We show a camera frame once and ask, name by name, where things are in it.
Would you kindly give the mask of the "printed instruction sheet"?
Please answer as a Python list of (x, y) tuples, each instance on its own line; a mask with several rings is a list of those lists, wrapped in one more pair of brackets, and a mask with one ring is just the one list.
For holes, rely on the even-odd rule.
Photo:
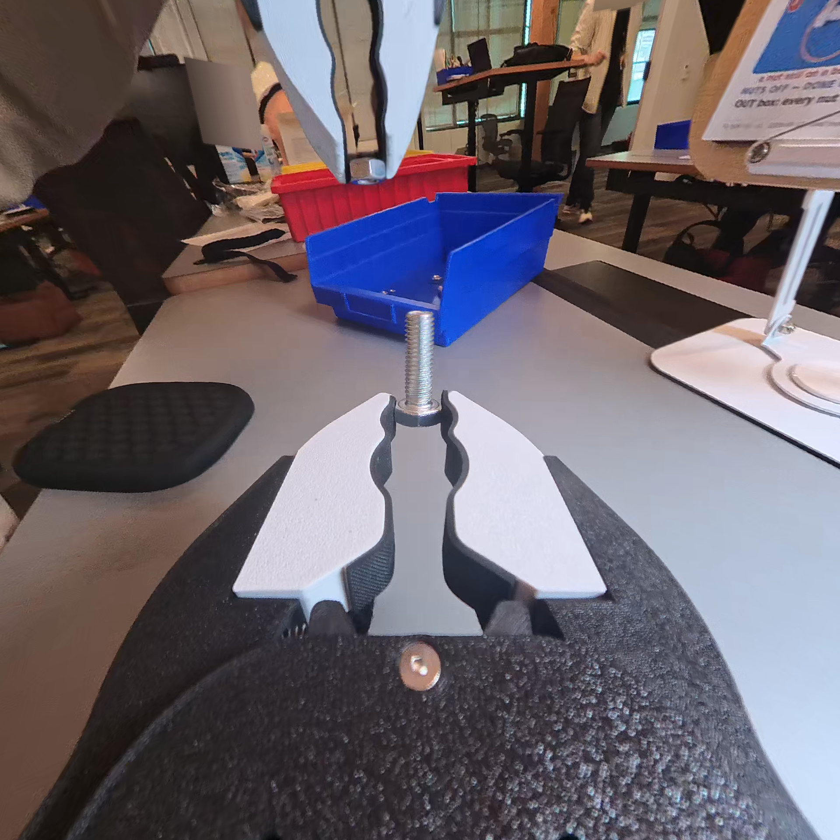
[(838, 138), (838, 1), (769, 2), (736, 54), (704, 140)]

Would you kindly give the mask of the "wooden standing desk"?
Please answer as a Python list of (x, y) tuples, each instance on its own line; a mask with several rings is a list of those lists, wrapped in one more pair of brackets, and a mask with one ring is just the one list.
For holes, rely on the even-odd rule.
[(584, 58), (577, 58), (484, 70), (435, 86), (434, 92), (441, 95), (444, 103), (477, 101), (498, 96), (499, 91), (511, 86), (550, 81), (568, 70), (586, 67), (586, 64)]

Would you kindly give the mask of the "red plastic bin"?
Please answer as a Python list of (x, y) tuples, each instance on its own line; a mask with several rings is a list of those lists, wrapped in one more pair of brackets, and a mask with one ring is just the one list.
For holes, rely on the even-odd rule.
[(324, 164), (285, 166), (270, 185), (292, 239), (308, 236), (439, 193), (463, 193), (475, 156), (411, 150), (395, 177), (374, 185), (342, 184)]

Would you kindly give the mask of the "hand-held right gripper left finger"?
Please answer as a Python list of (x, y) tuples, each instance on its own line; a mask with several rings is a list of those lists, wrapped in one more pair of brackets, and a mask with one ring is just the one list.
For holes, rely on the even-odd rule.
[(370, 399), (299, 448), (257, 532), (233, 592), (299, 602), (306, 618), (337, 602), (358, 626), (371, 622), (392, 580), (392, 473), (396, 401)]

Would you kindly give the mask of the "light wooden board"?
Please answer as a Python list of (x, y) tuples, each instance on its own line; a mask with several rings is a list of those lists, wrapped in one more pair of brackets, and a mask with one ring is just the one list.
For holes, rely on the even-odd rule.
[(286, 234), (262, 248), (251, 249), (252, 254), (258, 259), (276, 263), (294, 275), (307, 269), (306, 246), (291, 238), (286, 224), (258, 224), (239, 215), (212, 216), (197, 234), (182, 241), (184, 248), (181, 254), (174, 259), (163, 274), (167, 290), (176, 296), (187, 292), (231, 286), (250, 280), (271, 279), (274, 275), (267, 266), (258, 265), (246, 257), (237, 257), (213, 265), (201, 261), (203, 259), (201, 246), (207, 241), (242, 238), (258, 233), (258, 228), (278, 228), (284, 230)]

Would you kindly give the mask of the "white document stand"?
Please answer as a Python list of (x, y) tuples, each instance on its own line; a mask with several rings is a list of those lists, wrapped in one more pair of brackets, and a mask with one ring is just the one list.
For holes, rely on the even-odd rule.
[(802, 215), (770, 313), (742, 318), (651, 353), (656, 371), (839, 464), (839, 344), (796, 328), (795, 297), (839, 189), (838, 138), (715, 142), (703, 139), (737, 60), (770, 1), (745, 2), (692, 116), (689, 153), (719, 182), (804, 190)]

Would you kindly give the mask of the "black office chair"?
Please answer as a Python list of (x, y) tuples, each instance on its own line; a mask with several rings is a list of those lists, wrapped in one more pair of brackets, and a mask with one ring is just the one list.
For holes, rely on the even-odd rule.
[(521, 160), (498, 156), (491, 166), (500, 178), (515, 182), (520, 193), (530, 193), (537, 187), (562, 182), (568, 177), (574, 163), (574, 131), (580, 121), (590, 82), (586, 78), (558, 85), (544, 128), (539, 132), (542, 138), (541, 160), (532, 160), (529, 172), (523, 174)]

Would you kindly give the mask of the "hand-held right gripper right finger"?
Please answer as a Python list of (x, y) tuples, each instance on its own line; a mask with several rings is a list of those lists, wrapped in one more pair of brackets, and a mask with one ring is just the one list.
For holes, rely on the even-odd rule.
[(443, 570), (476, 614), (501, 602), (595, 599), (600, 571), (541, 450), (457, 391), (442, 394)]

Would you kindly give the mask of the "steel hex bolt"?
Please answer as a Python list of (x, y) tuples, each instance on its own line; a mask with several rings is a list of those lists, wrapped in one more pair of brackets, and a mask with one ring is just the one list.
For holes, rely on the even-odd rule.
[(407, 313), (404, 396), (395, 409), (399, 424), (424, 427), (438, 422), (441, 405), (433, 388), (434, 336), (432, 312), (412, 310)]

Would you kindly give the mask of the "black wrist rest pad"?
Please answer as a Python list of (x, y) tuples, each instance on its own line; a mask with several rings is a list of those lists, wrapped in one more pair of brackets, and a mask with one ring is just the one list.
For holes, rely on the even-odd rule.
[(15, 475), (39, 489), (141, 493), (178, 487), (213, 467), (255, 413), (220, 382), (142, 382), (76, 404), (21, 447)]

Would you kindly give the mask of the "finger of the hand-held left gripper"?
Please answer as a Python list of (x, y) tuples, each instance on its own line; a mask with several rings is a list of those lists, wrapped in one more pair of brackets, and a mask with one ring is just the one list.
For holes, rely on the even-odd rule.
[(445, 1), (373, 2), (373, 103), (379, 159), (396, 173), (412, 141)]
[(278, 77), (303, 132), (339, 183), (350, 180), (347, 133), (335, 96), (336, 59), (319, 1), (258, 1)]

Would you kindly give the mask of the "black backpack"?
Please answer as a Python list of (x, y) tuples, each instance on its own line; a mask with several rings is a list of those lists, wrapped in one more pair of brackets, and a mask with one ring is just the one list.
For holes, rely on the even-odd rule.
[(517, 45), (512, 55), (501, 63), (501, 67), (510, 68), (557, 63), (570, 60), (572, 55), (573, 50), (567, 45), (540, 45), (537, 43)]

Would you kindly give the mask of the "grey monitor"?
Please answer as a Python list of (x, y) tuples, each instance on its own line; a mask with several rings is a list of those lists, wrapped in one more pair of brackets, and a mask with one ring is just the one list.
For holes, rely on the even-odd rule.
[(261, 149), (258, 102), (247, 69), (189, 57), (184, 65), (203, 142)]

